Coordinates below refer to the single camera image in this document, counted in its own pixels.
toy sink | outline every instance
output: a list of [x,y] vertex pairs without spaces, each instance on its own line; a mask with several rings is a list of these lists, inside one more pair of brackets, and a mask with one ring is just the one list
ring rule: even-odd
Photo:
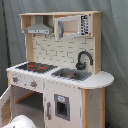
[[92,75],[91,72],[69,69],[69,68],[62,68],[52,73],[52,76],[55,76],[55,77],[60,77],[60,78],[70,79],[70,80],[79,80],[79,81],[83,81],[91,75]]

countertop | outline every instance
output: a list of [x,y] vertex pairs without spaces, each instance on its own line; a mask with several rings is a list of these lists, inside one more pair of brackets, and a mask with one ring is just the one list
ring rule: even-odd
[[110,73],[107,73],[104,71],[100,71],[96,75],[91,75],[84,81],[75,81],[75,80],[69,80],[69,79],[64,79],[64,78],[60,78],[60,77],[54,77],[51,75],[53,72],[55,72],[61,68],[65,68],[65,67],[61,67],[61,66],[58,66],[57,68],[55,68],[45,74],[38,74],[35,72],[33,73],[30,71],[16,69],[16,67],[23,65],[25,63],[10,67],[7,69],[7,71],[15,71],[17,73],[24,73],[24,74],[32,75],[35,77],[41,77],[44,80],[51,80],[51,81],[56,81],[56,82],[60,82],[60,83],[70,84],[70,86],[83,88],[83,89],[96,89],[96,88],[107,87],[107,86],[111,85],[114,81],[114,77]]

stovetop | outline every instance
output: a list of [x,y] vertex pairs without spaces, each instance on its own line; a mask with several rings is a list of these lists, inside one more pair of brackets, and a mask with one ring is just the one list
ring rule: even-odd
[[50,71],[56,67],[57,66],[53,66],[53,65],[29,62],[27,64],[21,65],[21,66],[16,67],[16,68],[31,71],[31,72],[46,73],[47,71]]

toy kitchen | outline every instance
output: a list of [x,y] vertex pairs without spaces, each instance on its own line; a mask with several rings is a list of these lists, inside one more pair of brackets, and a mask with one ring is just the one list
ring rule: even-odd
[[105,87],[114,77],[101,71],[101,12],[20,17],[27,62],[7,69],[0,114],[9,101],[11,118],[4,126],[1,116],[0,127],[17,128],[11,123],[24,115],[36,128],[105,128]]

faucet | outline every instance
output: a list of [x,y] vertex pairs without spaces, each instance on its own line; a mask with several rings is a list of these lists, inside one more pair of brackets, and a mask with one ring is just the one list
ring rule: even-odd
[[81,58],[81,56],[82,56],[83,54],[86,54],[86,55],[89,57],[89,59],[90,59],[90,65],[93,65],[92,56],[91,56],[88,52],[82,51],[82,52],[80,52],[79,55],[78,55],[78,63],[76,64],[77,70],[83,70],[83,69],[85,69],[85,67],[86,67],[85,64],[82,64],[82,63],[80,62],[80,58]]

